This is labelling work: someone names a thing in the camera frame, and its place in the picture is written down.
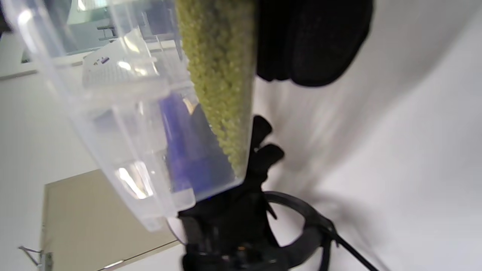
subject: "black cloth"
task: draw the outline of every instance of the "black cloth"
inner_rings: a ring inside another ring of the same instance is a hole
[[[324,86],[349,67],[365,41],[373,0],[260,0],[257,74]]]

